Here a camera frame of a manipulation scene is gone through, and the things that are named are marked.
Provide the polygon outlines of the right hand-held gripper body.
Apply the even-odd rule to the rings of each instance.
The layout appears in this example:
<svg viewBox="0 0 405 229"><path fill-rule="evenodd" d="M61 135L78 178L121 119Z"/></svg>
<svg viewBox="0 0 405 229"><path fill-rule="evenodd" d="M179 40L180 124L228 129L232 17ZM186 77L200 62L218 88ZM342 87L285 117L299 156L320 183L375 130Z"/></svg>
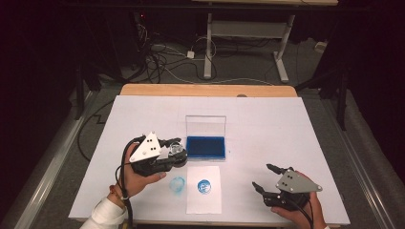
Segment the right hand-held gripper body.
<svg viewBox="0 0 405 229"><path fill-rule="evenodd" d="M302 177L294 170L288 170L281 176L276 183L280 193L270 193L267 197L262 196L264 204L268 207L281 207L288 211L297 211L307 205L311 192L323 190L321 185L309 178Z"/></svg>

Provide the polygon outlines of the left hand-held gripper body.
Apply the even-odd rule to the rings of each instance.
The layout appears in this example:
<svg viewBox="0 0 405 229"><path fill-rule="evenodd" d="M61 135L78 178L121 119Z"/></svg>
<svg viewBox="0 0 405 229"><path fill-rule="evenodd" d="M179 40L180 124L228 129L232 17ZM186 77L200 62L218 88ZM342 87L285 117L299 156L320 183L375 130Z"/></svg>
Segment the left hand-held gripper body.
<svg viewBox="0 0 405 229"><path fill-rule="evenodd" d="M132 152L129 163L133 171L143 177L151 176L159 172L168 172L171 169L159 169L156 167L156 161L160 159L161 146L159 139L154 132L148 135L132 139L128 145L137 143L138 146Z"/></svg>

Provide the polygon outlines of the round stamp with clear handle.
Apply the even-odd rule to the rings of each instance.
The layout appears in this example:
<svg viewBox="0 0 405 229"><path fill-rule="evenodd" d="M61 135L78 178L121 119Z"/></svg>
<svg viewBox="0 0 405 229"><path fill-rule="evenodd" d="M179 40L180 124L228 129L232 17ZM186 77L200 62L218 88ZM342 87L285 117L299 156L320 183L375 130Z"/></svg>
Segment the round stamp with clear handle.
<svg viewBox="0 0 405 229"><path fill-rule="evenodd" d="M182 156L187 156L187 152L183 148L183 146L177 142L172 143L170 145L169 157L178 159L179 157L182 157Z"/></svg>

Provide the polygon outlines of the blue ink pad clear lid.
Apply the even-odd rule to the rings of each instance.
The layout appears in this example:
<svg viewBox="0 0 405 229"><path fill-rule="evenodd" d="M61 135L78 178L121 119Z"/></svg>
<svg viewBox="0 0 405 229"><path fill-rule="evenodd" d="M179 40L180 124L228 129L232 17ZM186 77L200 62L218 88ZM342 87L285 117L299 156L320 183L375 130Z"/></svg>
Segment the blue ink pad clear lid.
<svg viewBox="0 0 405 229"><path fill-rule="evenodd" d="M187 115L186 151L194 160L225 159L224 115Z"/></svg>

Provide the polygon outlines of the white paper sheet with circle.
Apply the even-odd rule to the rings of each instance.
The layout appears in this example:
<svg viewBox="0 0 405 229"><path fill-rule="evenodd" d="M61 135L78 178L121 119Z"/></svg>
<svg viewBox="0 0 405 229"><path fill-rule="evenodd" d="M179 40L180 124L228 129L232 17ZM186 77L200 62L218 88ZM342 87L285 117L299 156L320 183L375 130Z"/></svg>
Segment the white paper sheet with circle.
<svg viewBox="0 0 405 229"><path fill-rule="evenodd" d="M186 213L220 214L222 212L222 183L218 166L187 168Z"/></svg>

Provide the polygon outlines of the person's left hand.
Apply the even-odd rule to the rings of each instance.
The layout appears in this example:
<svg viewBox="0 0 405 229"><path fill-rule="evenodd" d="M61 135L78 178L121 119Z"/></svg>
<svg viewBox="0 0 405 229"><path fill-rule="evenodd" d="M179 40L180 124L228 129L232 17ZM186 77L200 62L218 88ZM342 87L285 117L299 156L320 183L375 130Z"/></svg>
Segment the person's left hand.
<svg viewBox="0 0 405 229"><path fill-rule="evenodd" d="M149 177L143 177L133 171L129 163L129 158L137 146L138 144L135 142L128 147L125 154L124 166L121 168L121 170L124 172L124 175L121 176L118 179L117 183L110 188L110 193L107 196L109 200L120 207L124 206L123 200L121 199L122 188L126 189L127 196L131 198L140 193L148 184L158 182L166 177L165 172L156 173Z"/></svg>

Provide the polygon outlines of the large white table cover sheet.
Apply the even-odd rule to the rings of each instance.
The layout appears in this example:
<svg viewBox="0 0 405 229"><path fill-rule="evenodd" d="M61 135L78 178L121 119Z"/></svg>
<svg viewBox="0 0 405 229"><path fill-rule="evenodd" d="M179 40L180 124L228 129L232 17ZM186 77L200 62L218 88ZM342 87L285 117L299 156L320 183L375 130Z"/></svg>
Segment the large white table cover sheet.
<svg viewBox="0 0 405 229"><path fill-rule="evenodd" d="M254 185L273 192L278 176L268 165L292 167L322 186L319 199L327 223L347 225L350 219L329 165L318 143L303 100L299 97L135 96L116 98L71 212L86 219L115 181L125 145L133 138L155 132L159 138L185 138L190 115L225 119L226 158L216 162L222 182L219 214L189 214L186 191L174 191L170 182L185 177L186 168L174 169L163 180L131 199L138 223L283 226Z"/></svg>

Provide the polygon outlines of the black metal stand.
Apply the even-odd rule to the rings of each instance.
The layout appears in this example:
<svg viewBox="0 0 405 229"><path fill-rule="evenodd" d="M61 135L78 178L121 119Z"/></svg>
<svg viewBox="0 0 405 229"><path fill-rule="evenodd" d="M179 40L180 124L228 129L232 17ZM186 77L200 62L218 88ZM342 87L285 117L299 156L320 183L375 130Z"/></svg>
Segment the black metal stand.
<svg viewBox="0 0 405 229"><path fill-rule="evenodd" d="M79 120L84 110L84 86L82 78L81 65L78 64L75 70L76 77L76 115L75 119Z"/></svg>
<svg viewBox="0 0 405 229"><path fill-rule="evenodd" d="M336 120L342 131L346 130L345 127L345 111L346 111L346 96L347 96L348 76L345 69L339 74L339 90L338 102L336 111Z"/></svg>

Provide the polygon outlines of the light wooden desk top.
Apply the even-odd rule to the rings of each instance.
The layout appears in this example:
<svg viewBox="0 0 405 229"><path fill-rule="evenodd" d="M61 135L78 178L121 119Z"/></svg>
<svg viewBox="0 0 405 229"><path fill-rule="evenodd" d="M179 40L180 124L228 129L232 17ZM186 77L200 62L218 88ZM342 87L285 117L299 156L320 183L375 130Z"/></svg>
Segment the light wooden desk top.
<svg viewBox="0 0 405 229"><path fill-rule="evenodd" d="M338 0L191 0L202 3L265 4L291 6L337 6Z"/></svg>

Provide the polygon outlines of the aluminium floor rail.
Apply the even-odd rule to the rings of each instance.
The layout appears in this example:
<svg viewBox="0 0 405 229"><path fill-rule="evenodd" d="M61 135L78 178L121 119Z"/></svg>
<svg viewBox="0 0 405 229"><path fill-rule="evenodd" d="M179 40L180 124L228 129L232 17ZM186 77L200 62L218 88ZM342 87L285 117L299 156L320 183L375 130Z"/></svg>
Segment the aluminium floor rail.
<svg viewBox="0 0 405 229"><path fill-rule="evenodd" d="M39 180L38 185L32 193L32 197L13 229L31 229L37 214L53 188L64 161L74 144L75 137L81 125L84 123L86 115L90 112L96 97L97 92L87 92L82 113L78 117L70 119L66 124L65 130L60 134L61 140L52 148L52 160L46 167L42 178Z"/></svg>
<svg viewBox="0 0 405 229"><path fill-rule="evenodd" d="M337 130L341 140L344 145L344 152L349 160L349 163L353 169L353 173L361 187L363 194L368 201L370 208L378 222L380 229L395 229L394 222L389 216L389 212L385 207L382 197L378 193L375 185L373 184L371 178L366 172L363 162L361 161L359 155L354 149L352 142L348 136L348 132L344 131L338 121L336 120L335 110L333 105L328 100L322 101L324 108L326 109L331 122L333 123L335 129Z"/></svg>

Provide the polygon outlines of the white metal desk frame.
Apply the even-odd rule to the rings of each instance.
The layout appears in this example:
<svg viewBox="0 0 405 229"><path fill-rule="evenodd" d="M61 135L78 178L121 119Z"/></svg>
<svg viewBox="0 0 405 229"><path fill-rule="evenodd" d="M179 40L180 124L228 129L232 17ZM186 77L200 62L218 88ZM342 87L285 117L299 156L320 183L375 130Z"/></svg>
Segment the white metal desk frame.
<svg viewBox="0 0 405 229"><path fill-rule="evenodd" d="M280 80L288 83L288 74L283 63L283 54L287 46L288 38L293 26L295 16L290 15L286 22L247 22L247 21L229 21L215 20L213 15L207 15L206 23L206 48L203 67L203 78L212 78L212 58L216 45L212 37L243 37L243 38L276 38L280 39L280 48L273 53L274 63L276 65Z"/></svg>

